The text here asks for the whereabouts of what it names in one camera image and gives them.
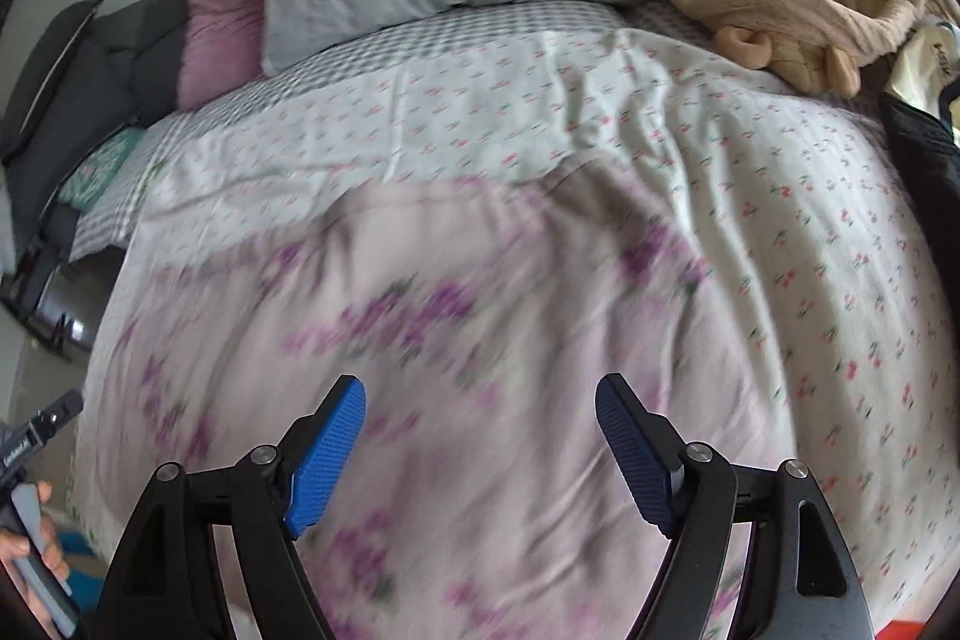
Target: pink pillow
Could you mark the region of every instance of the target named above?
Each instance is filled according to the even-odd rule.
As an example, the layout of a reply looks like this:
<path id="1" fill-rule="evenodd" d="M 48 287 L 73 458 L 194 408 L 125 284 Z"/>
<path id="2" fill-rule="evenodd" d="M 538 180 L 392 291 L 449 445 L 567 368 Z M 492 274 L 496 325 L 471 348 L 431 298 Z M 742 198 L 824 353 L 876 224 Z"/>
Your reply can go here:
<path id="1" fill-rule="evenodd" d="M 263 0 L 188 0 L 179 110 L 197 109 L 218 95 L 260 79 Z"/>

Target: bolt head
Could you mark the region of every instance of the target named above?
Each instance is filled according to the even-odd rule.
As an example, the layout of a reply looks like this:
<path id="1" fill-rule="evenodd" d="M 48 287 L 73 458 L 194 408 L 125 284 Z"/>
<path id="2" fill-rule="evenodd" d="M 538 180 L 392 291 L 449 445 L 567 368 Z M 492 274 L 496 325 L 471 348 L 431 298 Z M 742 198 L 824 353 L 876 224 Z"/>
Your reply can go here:
<path id="1" fill-rule="evenodd" d="M 170 482 L 177 475 L 179 475 L 179 464 L 173 461 L 168 461 L 157 469 L 157 480 L 160 482 Z"/>
<path id="2" fill-rule="evenodd" d="M 272 445 L 259 445 L 250 452 L 250 461 L 264 466 L 277 457 L 277 448 Z"/>
<path id="3" fill-rule="evenodd" d="M 787 475 L 800 480 L 810 474 L 810 470 L 806 468 L 806 464 L 803 463 L 803 461 L 797 461 L 795 458 L 791 458 L 790 461 L 786 462 L 785 469 Z"/>
<path id="4" fill-rule="evenodd" d="M 713 451 L 710 450 L 709 445 L 704 445 L 703 442 L 691 442 L 686 447 L 686 454 L 693 461 L 699 461 L 701 464 L 706 464 L 713 458 Z"/>

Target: human hand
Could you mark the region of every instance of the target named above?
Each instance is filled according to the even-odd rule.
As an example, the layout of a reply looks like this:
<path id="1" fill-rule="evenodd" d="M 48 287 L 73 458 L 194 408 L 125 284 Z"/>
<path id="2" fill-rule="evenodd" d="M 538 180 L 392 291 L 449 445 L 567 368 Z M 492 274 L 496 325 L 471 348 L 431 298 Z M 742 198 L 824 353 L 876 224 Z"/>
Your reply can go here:
<path id="1" fill-rule="evenodd" d="M 40 503 L 47 504 L 53 495 L 54 489 L 48 482 L 41 480 L 37 484 L 37 494 L 40 495 Z M 43 563 L 60 581 L 66 581 L 70 575 L 70 568 L 64 560 L 64 552 L 61 551 L 59 543 L 56 542 L 56 526 L 49 515 L 44 515 L 40 522 L 40 531 L 47 541 L 46 550 L 43 552 Z M 55 640 L 59 638 L 53 620 L 50 618 L 50 611 L 40 601 L 40 598 L 27 589 L 23 579 L 20 577 L 13 560 L 24 558 L 30 552 L 30 542 L 25 537 L 19 537 L 16 534 L 0 528 L 0 563 L 10 576 L 13 584 L 16 586 L 20 595 L 26 600 L 30 612 L 35 615 L 37 621 L 46 630 L 47 634 Z"/>

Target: gingham sheet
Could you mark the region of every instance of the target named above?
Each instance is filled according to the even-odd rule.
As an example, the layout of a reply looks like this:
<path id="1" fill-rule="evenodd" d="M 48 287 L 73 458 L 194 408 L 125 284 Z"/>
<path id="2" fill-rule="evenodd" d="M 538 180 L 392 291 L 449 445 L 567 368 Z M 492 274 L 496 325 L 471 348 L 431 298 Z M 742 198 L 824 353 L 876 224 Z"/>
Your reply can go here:
<path id="1" fill-rule="evenodd" d="M 624 19 L 616 10 L 587 1 L 453 9 L 330 47 L 272 79 L 248 83 L 196 112 L 167 116 L 147 131 L 94 209 L 80 220 L 71 260 L 109 245 L 127 247 L 155 175 L 176 157 L 184 143 L 214 128 L 235 124 L 306 92 L 405 61 L 436 58 L 505 36 L 537 31 L 602 32 L 623 25 Z"/>

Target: red object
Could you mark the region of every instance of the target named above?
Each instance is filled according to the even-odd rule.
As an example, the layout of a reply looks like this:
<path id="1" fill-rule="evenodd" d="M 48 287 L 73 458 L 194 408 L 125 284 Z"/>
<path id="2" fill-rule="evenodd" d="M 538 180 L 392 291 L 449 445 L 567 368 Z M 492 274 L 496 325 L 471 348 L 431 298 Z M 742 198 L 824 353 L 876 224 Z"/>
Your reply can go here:
<path id="1" fill-rule="evenodd" d="M 891 621 L 886 629 L 877 635 L 877 640 L 917 640 L 923 624 L 912 621 Z"/>

